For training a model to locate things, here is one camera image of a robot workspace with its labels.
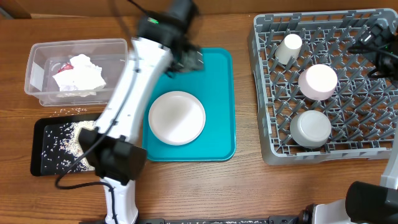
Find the large white plate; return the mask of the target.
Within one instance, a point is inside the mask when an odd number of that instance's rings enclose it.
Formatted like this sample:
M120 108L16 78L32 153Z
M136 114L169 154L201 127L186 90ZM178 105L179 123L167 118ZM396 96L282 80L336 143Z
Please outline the large white plate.
M160 141L182 146L194 141L203 131L206 113L202 103L184 91L170 91L150 106L149 127Z

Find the grey dishwasher rack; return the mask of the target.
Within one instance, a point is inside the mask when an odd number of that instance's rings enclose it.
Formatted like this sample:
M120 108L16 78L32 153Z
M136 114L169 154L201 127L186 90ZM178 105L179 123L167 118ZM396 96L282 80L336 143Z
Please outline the grey dishwasher rack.
M260 14L248 37L256 82L257 123L262 158L270 165L311 164L338 159L387 159L397 125L397 88L387 80L371 80L372 63L348 48L373 24L397 29L392 9ZM303 44L298 58L282 65L277 47L289 34ZM299 75L315 64L337 74L334 94L324 101L308 99ZM290 134L292 118L308 110L325 114L331 134L325 145L306 149Z

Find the white paper cup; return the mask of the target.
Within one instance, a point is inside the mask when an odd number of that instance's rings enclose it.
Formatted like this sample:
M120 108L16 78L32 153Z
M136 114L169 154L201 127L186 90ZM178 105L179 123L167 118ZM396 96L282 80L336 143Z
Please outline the white paper cup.
M287 35L277 47L275 56L282 65L287 65L290 58L298 58L303 41L297 34Z

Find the white napkin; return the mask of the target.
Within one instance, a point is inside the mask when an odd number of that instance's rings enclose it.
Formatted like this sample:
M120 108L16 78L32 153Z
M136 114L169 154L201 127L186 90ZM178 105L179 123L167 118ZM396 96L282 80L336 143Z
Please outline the white napkin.
M60 94L57 95L58 97L86 97L96 95L93 91L83 92L83 90L88 89L88 85L86 84L88 78L74 70L59 72L53 76L53 79L59 87Z
M73 67L73 84L77 90L95 90L102 89L106 86L106 82L101 75L102 68L93 64L91 59L80 54L70 59Z

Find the grey bowl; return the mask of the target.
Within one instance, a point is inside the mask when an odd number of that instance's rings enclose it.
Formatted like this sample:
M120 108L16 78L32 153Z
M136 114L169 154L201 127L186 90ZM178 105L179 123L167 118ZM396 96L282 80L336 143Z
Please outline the grey bowl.
M290 134L300 146L315 149L327 142L331 134L331 123L328 117L319 111L305 111L291 120Z

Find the red foil wrapper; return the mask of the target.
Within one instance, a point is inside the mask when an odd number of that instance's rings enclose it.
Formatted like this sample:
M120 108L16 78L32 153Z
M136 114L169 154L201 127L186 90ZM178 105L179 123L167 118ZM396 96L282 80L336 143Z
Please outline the red foil wrapper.
M65 70L71 70L73 69L73 66L70 63L64 63L62 67L58 70L58 73L65 71Z

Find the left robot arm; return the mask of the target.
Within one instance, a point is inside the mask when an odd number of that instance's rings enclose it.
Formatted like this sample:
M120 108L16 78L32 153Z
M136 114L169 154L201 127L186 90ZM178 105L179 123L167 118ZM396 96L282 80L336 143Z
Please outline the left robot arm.
M197 15L197 5L186 0L174 1L166 12L145 11L111 99L94 129L79 133L80 159L95 168L104 187L107 214L102 223L138 221L135 180L147 159L147 151L136 146L141 121L164 73L203 69L200 48L187 35Z

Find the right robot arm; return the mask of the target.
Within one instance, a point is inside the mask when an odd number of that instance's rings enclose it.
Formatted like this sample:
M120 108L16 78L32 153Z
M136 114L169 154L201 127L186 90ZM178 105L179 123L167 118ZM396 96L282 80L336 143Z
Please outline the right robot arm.
M372 25L348 48L362 54L375 69L370 79L385 78L397 86L397 36L394 28ZM329 204L311 204L289 223L397 223L397 135L379 185L353 182L346 198Z

